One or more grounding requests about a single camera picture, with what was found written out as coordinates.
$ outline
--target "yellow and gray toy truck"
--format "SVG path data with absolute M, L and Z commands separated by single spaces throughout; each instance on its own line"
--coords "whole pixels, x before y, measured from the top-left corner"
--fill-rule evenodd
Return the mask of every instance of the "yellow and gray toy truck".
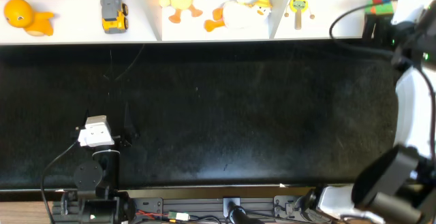
M 129 28 L 126 16 L 129 13 L 127 5 L 121 0 L 101 0 L 103 29 L 105 33 L 125 33 Z

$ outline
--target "yellow toy rattle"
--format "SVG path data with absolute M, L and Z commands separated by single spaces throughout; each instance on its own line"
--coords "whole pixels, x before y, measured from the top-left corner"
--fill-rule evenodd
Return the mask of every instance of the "yellow toy rattle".
M 32 36 L 53 35 L 53 28 L 48 19 L 52 12 L 35 12 L 25 0 L 10 0 L 4 9 L 7 23 L 13 27 L 23 28 Z
M 301 29 L 301 13 L 305 12 L 309 7 L 307 0 L 291 0 L 290 8 L 295 12 L 295 30 Z

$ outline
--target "toy truck wheel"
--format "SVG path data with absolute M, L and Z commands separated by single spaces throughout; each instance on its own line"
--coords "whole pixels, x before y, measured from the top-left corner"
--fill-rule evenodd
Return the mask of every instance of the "toy truck wheel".
M 126 16 L 129 14 L 129 8 L 127 7 L 127 5 L 125 3 L 122 4 L 121 6 L 123 8 L 123 14 Z
M 128 29 L 129 28 L 129 21 L 127 20 L 127 18 L 124 18 L 124 29 Z

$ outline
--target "black table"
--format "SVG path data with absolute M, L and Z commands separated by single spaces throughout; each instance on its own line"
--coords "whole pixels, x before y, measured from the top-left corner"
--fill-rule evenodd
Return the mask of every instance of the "black table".
M 392 147 L 397 74 L 328 41 L 4 46 L 0 189 L 37 189 L 42 170 L 91 116 L 141 138 L 122 151 L 123 189 L 351 182 Z M 110 67 L 112 50 L 112 68 Z M 46 187 L 72 187 L 76 148 Z

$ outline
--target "orange rubber duck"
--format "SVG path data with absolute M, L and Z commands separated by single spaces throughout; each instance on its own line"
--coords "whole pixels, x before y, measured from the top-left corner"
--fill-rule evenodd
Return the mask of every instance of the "orange rubber duck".
M 55 16 L 52 12 L 35 12 L 25 0 L 10 0 L 5 5 L 7 22 L 23 28 L 32 36 L 53 35 L 53 28 L 48 19 Z

